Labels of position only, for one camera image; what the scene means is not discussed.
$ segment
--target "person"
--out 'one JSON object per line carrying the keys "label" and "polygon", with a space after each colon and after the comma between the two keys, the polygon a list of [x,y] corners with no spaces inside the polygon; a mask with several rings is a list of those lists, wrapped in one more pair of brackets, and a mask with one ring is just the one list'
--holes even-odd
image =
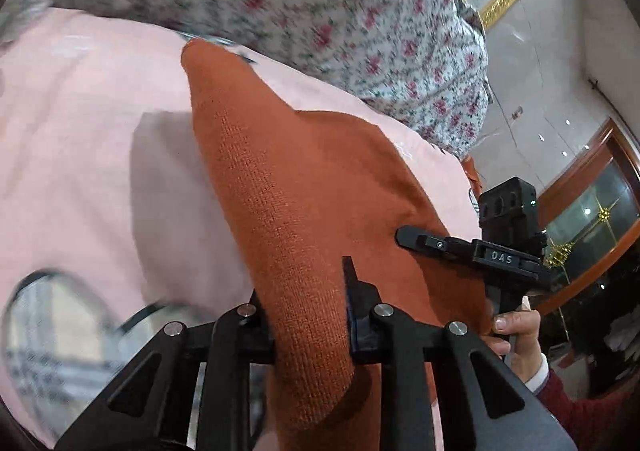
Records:
{"label": "person", "polygon": [[[631,396],[631,392],[614,392],[604,399],[580,399],[578,401],[569,399],[564,392],[560,378],[549,367],[546,357],[540,349],[538,341],[540,314],[537,310],[531,310],[527,305],[523,305],[521,311],[494,317],[493,330],[498,335],[517,335],[511,359],[511,370],[558,419],[558,422],[574,440],[578,451],[592,451],[594,449],[620,451],[619,447],[612,447],[610,444],[603,447],[601,442],[603,437],[616,437],[615,435],[607,435],[607,433],[613,433],[616,428],[619,429],[616,431],[617,433],[624,433],[620,427],[622,423],[616,418],[619,418],[621,408],[626,399]],[[482,339],[497,355],[506,355],[511,350],[509,341],[494,336],[483,336]]]}

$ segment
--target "wall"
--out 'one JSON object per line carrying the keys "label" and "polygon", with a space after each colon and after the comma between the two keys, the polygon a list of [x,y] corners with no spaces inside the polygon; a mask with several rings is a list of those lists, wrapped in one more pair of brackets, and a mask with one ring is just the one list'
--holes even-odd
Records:
{"label": "wall", "polygon": [[586,72],[640,136],[640,27],[624,0],[582,1]]}
{"label": "wall", "polygon": [[484,189],[519,176],[540,193],[612,114],[586,82],[582,1],[518,0],[487,47],[496,102],[471,151],[476,169]]}

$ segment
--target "wooden door frame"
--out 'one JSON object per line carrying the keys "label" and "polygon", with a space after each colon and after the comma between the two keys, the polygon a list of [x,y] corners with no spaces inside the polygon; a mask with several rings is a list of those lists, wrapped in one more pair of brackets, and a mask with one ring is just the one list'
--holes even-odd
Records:
{"label": "wooden door frame", "polygon": [[[611,160],[620,167],[634,193],[636,203],[640,204],[640,159],[612,118],[602,125],[588,146],[588,149],[582,150],[569,169],[538,198],[540,225],[548,225],[557,218],[591,185]],[[636,220],[616,246],[593,267],[541,303],[538,306],[540,314],[553,312],[587,288],[618,261],[639,237],[640,219]]]}

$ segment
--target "person's hand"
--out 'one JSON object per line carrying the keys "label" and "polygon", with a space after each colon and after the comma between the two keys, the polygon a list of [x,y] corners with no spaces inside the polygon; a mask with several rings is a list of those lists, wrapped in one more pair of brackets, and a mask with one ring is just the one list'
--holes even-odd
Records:
{"label": "person's hand", "polygon": [[[517,335],[511,357],[511,370],[526,383],[538,373],[542,365],[542,351],[538,342],[540,313],[524,309],[500,314],[494,317],[493,328],[496,334]],[[506,355],[511,350],[509,341],[492,336],[482,336],[482,340],[497,355]]]}

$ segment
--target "finger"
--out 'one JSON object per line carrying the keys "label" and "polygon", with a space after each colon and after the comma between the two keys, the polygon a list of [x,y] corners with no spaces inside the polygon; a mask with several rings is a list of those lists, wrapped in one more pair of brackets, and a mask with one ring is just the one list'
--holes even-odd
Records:
{"label": "finger", "polygon": [[500,314],[494,318],[494,332],[497,334],[538,337],[540,314],[537,310],[520,310]]}
{"label": "finger", "polygon": [[509,341],[505,341],[504,339],[500,339],[499,337],[490,337],[490,336],[482,336],[482,341],[486,344],[494,354],[501,357],[502,355],[506,355],[511,351],[511,345]]}

